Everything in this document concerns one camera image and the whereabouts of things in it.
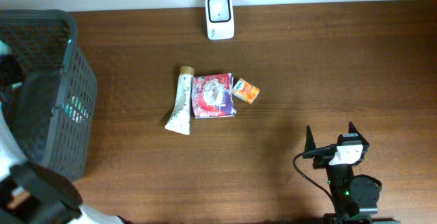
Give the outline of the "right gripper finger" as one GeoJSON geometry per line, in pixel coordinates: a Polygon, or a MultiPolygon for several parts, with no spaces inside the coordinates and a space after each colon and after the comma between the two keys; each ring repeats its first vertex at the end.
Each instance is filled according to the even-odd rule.
{"type": "Polygon", "coordinates": [[[306,141],[305,141],[305,149],[304,152],[314,151],[316,149],[315,141],[313,138],[313,133],[311,131],[310,125],[306,127],[306,141]]]}
{"type": "Polygon", "coordinates": [[[361,141],[365,140],[362,134],[357,130],[356,126],[352,122],[349,122],[348,124],[348,132],[350,134],[355,134],[361,141]]]}

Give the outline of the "red purple tissue pack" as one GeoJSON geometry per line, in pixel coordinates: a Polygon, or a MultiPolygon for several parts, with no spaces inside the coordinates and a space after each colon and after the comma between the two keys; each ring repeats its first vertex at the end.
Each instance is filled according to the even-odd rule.
{"type": "Polygon", "coordinates": [[[192,82],[191,102],[197,119],[233,117],[231,73],[196,76],[192,82]]]}

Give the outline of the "white barcode scanner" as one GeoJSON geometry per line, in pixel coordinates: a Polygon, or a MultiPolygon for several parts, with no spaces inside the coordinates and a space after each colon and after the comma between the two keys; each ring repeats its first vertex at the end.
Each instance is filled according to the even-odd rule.
{"type": "Polygon", "coordinates": [[[234,37],[234,7],[232,0],[205,0],[206,29],[210,40],[234,37]]]}

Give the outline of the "white bamboo print tube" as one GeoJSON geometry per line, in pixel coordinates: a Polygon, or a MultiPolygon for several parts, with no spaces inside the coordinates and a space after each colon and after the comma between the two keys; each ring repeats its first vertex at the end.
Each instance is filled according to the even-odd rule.
{"type": "Polygon", "coordinates": [[[195,69],[182,66],[176,88],[175,105],[169,121],[165,125],[167,130],[183,135],[190,135],[191,126],[191,90],[195,69]]]}

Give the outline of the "grey plastic mesh basket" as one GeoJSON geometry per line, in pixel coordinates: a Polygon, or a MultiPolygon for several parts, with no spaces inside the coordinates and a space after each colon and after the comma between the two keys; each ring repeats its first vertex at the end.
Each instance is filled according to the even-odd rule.
{"type": "Polygon", "coordinates": [[[21,72],[3,70],[6,122],[28,160],[74,182],[85,173],[95,101],[96,75],[77,40],[73,16],[62,10],[4,10],[1,41],[21,72]],[[77,124],[63,105],[76,96],[90,113],[77,124]]]}

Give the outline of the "teal small tissue pack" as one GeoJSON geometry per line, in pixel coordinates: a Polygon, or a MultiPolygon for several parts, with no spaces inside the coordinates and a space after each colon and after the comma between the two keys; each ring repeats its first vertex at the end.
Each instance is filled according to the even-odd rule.
{"type": "Polygon", "coordinates": [[[89,119],[90,113],[76,96],[71,96],[69,101],[64,103],[63,109],[68,118],[77,124],[89,119]]]}

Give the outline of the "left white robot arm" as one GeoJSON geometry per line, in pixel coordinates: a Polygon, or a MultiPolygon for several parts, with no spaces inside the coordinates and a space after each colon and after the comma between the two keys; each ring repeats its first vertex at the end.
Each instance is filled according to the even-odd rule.
{"type": "Polygon", "coordinates": [[[67,178],[27,160],[1,116],[2,223],[128,224],[83,203],[67,178]]]}

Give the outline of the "orange small tissue pack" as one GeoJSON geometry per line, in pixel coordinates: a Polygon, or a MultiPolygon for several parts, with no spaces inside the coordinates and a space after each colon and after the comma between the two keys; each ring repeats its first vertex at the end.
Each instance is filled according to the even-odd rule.
{"type": "Polygon", "coordinates": [[[239,78],[232,89],[232,93],[235,97],[252,104],[259,95],[259,88],[250,84],[242,78],[239,78]]]}

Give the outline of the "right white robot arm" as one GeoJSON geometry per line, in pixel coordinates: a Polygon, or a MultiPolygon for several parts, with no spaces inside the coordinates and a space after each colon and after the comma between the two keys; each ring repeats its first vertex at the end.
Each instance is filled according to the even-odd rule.
{"type": "Polygon", "coordinates": [[[353,167],[359,165],[369,149],[369,142],[348,124],[348,132],[341,134],[335,144],[318,148],[311,128],[306,127],[306,142],[302,157],[313,161],[314,169],[324,169],[327,174],[328,196],[335,212],[325,214],[325,223],[398,223],[395,219],[374,219],[378,213],[377,203],[382,191],[378,179],[356,175],[353,167]]]}

